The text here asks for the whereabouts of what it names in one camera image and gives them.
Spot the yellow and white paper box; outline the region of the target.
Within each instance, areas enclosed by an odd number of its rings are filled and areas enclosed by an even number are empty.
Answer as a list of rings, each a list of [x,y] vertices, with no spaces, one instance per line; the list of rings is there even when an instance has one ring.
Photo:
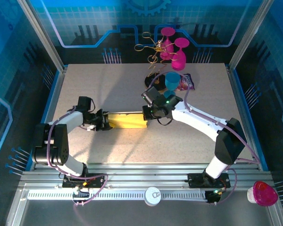
[[[112,113],[109,123],[114,129],[144,129],[147,122],[142,113]]]

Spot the blue plastic goblet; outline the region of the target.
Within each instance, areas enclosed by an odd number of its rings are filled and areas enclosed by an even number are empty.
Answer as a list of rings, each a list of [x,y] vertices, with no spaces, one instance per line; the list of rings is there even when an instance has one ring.
[[[181,76],[175,72],[168,72],[165,76],[166,91],[164,92],[165,97],[175,95],[175,90],[179,86]]]

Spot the purple snack packet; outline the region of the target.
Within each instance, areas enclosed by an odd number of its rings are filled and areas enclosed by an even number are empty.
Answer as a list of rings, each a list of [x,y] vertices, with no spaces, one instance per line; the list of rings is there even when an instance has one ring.
[[[178,87],[176,88],[176,91],[183,91],[183,90],[195,90],[194,82],[192,80],[192,77],[189,73],[183,74],[180,78],[180,82]]]

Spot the white pull-tab tin can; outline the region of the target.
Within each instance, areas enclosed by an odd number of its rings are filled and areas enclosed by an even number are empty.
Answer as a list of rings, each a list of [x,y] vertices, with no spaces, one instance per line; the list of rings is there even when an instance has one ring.
[[[156,206],[161,201],[161,192],[156,187],[149,187],[144,193],[144,200],[148,206]]]

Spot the aluminium left side rail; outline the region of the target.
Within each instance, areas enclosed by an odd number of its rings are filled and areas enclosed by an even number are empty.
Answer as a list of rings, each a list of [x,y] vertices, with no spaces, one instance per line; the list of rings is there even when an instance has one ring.
[[[59,95],[63,86],[65,73],[56,72],[46,106],[42,115],[41,123],[51,122],[54,119],[54,113],[57,107]]]

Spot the aluminium rail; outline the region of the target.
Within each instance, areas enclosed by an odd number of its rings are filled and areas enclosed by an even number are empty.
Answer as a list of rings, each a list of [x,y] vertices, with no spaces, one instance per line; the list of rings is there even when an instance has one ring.
[[[260,169],[263,171],[269,171],[268,165],[265,160],[264,153],[261,148],[261,144],[259,142],[256,130],[254,127],[253,120],[251,118],[250,110],[247,105],[241,83],[239,81],[238,74],[236,70],[232,71],[229,65],[225,64],[225,66],[228,72],[228,77],[230,80],[230,84],[232,86],[233,94],[234,94],[234,97],[237,103],[237,107],[238,107],[239,114],[241,117],[241,123],[245,131],[247,142],[260,160]]]
[[[54,113],[57,107],[59,95],[63,86],[65,73],[56,72],[46,106],[42,115],[41,123],[51,122],[54,119]]]

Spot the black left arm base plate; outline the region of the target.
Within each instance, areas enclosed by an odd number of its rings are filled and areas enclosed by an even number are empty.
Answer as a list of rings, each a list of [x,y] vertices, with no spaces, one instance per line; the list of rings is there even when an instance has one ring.
[[[70,176],[64,176],[62,187],[63,188],[101,188],[105,182],[105,176],[96,177],[93,179],[78,179]]]

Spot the aluminium front frame rails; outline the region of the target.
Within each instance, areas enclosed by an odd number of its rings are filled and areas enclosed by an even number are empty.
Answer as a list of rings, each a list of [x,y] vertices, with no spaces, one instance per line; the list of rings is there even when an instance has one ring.
[[[154,186],[162,190],[187,190],[185,182],[189,173],[201,173],[206,164],[89,164],[90,173],[108,175],[107,190],[144,190]],[[228,170],[231,185],[236,190],[246,191],[256,181],[263,181],[270,186],[274,185],[269,171],[262,171],[255,164],[239,163]],[[33,171],[22,174],[19,189],[60,189],[62,177],[58,171],[36,165]]]

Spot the aluminium right side rail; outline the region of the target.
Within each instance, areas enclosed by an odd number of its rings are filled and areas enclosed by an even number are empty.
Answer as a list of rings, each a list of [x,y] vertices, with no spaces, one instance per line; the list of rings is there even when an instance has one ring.
[[[253,120],[251,118],[250,110],[247,105],[241,83],[239,81],[238,74],[236,70],[232,71],[229,65],[225,64],[225,66],[228,72],[228,77],[230,80],[230,84],[232,86],[233,94],[234,94],[234,97],[237,103],[237,107],[238,107],[239,114],[241,117],[241,123],[245,131],[247,142],[260,160],[260,169],[263,171],[269,171],[268,165],[265,160],[264,153],[261,148],[261,144],[259,142],[256,130],[254,127]]]

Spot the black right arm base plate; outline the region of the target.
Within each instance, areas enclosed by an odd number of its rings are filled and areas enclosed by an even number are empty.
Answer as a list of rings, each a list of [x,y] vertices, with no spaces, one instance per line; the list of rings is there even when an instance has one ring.
[[[222,173],[217,179],[213,179],[202,173],[190,173],[187,175],[189,188],[230,188],[230,180],[227,173]]]

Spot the aluminium left frame post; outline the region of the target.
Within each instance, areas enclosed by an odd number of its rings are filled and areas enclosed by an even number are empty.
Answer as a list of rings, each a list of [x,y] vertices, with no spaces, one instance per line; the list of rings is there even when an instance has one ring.
[[[39,40],[43,44],[47,54],[51,58],[52,62],[54,63],[55,67],[60,73],[65,72],[64,64],[54,47],[53,42],[51,41],[48,33],[46,32],[45,28],[43,27],[40,19],[38,18],[36,11],[34,10],[33,6],[28,0],[17,0],[18,4],[20,5],[21,9],[23,10],[26,18],[30,22],[31,26],[33,27],[35,33],[37,34]]]

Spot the aluminium frame post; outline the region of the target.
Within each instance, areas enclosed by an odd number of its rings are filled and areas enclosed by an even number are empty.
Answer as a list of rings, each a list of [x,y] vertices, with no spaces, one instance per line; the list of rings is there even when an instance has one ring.
[[[34,10],[33,6],[28,0],[17,0],[18,4],[20,5],[21,9],[23,10],[26,18],[30,22],[31,26],[33,27],[35,33],[37,34],[39,40],[43,44],[47,54],[51,58],[52,62],[54,63],[55,67],[60,73],[65,72],[64,64],[54,47],[53,42],[51,41],[48,33],[46,32],[45,28],[43,27],[40,19],[38,18],[36,11]]]
[[[233,57],[229,63],[229,71],[233,71],[241,60],[243,54],[245,53],[250,42],[254,38],[256,32],[258,31],[264,17],[266,15],[266,6],[269,0],[262,0],[261,4],[256,11],[251,23],[249,24],[245,34],[243,35],[241,42],[239,43]]]

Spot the aluminium right frame post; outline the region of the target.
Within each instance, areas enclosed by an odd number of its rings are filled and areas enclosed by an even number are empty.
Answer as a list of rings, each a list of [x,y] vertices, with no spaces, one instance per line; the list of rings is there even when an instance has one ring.
[[[251,23],[249,24],[245,34],[243,35],[241,42],[239,43],[233,57],[229,63],[229,71],[233,71],[241,60],[243,54],[245,53],[250,42],[254,38],[256,32],[258,31],[264,17],[266,15],[266,6],[269,0],[262,0],[261,4],[256,11]]]

